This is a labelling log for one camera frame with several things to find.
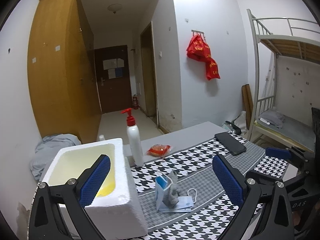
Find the bunk bed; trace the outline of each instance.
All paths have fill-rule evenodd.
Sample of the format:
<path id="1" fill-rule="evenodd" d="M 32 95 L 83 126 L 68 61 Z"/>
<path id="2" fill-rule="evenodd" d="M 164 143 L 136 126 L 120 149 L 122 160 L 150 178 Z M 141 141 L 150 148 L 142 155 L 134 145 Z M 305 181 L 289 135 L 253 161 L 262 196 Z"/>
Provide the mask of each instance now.
<path id="1" fill-rule="evenodd" d="M 277 128 L 274 125 L 267 125 L 261 122 L 258 117 L 263 112 L 272 109 L 276 102 L 276 90 L 277 90 L 277 59 L 279 56 L 294 57 L 302 60 L 307 60 L 320 64 L 320 42 L 314 41 L 307 38 L 301 38 L 293 35 L 294 29 L 300 29 L 305 31 L 310 31 L 314 33 L 319 33 L 314 30 L 294 27 L 291 25 L 290 20 L 297 20 L 303 22 L 309 22 L 317 24 L 313 21 L 287 18 L 287 17 L 269 17 L 269 18 L 256 18 L 252 15 L 250 9 L 247 9 L 252 36 L 254 44 L 254 54 L 255 54 L 255 90 L 254 90 L 254 102 L 252 109 L 252 117 L 249 128 L 248 139 L 252 141 L 253 129 L 259 132 L 261 135 L 266 135 L 287 147 L 300 147 L 304 150 L 313 152 L 315 148 L 315 135 L 312 127 L 309 127 L 295 119 L 288 116 L 284 116 L 284 122 L 282 128 Z M 271 19 L 281 19 L 288 23 L 288 27 L 291 35 L 274 35 L 270 32 L 261 20 L 271 20 Z M 274 53 L 274 91 L 272 96 L 265 98 L 258 98 L 259 96 L 259 79 L 260 79 L 260 65 L 259 65 L 259 49 L 258 44 L 264 44 L 268 49 Z"/>

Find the blue face mask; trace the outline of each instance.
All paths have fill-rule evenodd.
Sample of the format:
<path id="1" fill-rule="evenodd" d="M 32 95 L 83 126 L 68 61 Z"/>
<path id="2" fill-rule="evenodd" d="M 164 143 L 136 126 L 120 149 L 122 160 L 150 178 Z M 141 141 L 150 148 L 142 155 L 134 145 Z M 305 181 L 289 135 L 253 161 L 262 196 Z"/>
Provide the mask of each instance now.
<path id="1" fill-rule="evenodd" d="M 178 196 L 178 202 L 172 207 L 169 208 L 163 203 L 163 200 L 169 194 L 170 187 L 172 186 L 172 180 L 166 176 L 158 176 L 155 179 L 156 182 L 156 210 L 161 213 L 186 213 L 192 210 L 194 203 L 196 202 L 192 200 L 192 197 L 189 196 L 189 191 L 195 189 L 188 190 L 188 196 Z"/>

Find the white foam box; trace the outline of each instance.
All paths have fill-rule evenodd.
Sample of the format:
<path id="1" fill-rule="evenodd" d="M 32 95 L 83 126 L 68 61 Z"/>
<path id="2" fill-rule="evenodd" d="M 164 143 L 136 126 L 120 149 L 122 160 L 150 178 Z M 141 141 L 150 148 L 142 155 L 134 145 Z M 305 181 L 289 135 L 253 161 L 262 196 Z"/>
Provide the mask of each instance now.
<path id="1" fill-rule="evenodd" d="M 101 154 L 109 156 L 110 172 L 85 211 L 107 240 L 145 236 L 147 223 L 121 138 L 61 149 L 42 181 L 55 186 L 65 184 L 71 178 L 77 179 Z M 77 236 L 65 205 L 60 204 L 60 209 L 69 231 Z"/>

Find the ceiling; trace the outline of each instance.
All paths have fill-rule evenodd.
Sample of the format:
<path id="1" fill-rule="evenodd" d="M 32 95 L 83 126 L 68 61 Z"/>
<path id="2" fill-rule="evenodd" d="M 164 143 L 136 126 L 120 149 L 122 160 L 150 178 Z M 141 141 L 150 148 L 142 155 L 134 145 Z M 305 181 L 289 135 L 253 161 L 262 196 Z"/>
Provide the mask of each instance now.
<path id="1" fill-rule="evenodd" d="M 153 0 L 81 0 L 90 27 L 94 34 L 110 30 L 134 30 Z M 108 11 L 108 6 L 122 4 L 116 14 Z"/>

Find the bed post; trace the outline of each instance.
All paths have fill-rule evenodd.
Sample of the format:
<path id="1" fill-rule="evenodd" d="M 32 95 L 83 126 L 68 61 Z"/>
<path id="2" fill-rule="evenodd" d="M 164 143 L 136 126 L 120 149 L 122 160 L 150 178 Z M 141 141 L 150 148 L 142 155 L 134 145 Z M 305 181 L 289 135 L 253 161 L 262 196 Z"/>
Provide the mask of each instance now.
<path id="1" fill-rule="evenodd" d="M 254 27 L 253 22 L 253 15 L 251 14 L 250 9 L 247 9 L 249 20 L 250 20 L 250 26 L 252 31 L 252 37 L 253 37 L 253 48 L 254 48 L 254 58 L 255 58 L 255 73 L 256 73 L 256 79 L 255 79 L 255 87 L 254 87 L 254 96 L 253 96 L 253 109 L 252 109 L 252 115 L 251 115 L 251 122 L 250 122 L 250 128 L 249 128 L 249 135 L 247 139 L 250 141 L 252 136 L 252 129 L 253 124 L 256 118 L 256 112 L 257 112 L 257 104 L 258 104 L 258 96 L 259 96 L 259 76 L 260 76 L 260 69 L 259 69 L 259 50 L 258 50 L 258 43 L 257 43 L 257 37 L 256 37 L 256 29 Z"/>
<path id="2" fill-rule="evenodd" d="M 275 81 L 274 81 L 274 88 L 273 88 L 273 103 L 272 106 L 276 105 L 276 93 L 277 93 L 277 73 L 278 73 L 278 57 L 279 55 L 277 53 L 275 55 Z"/>

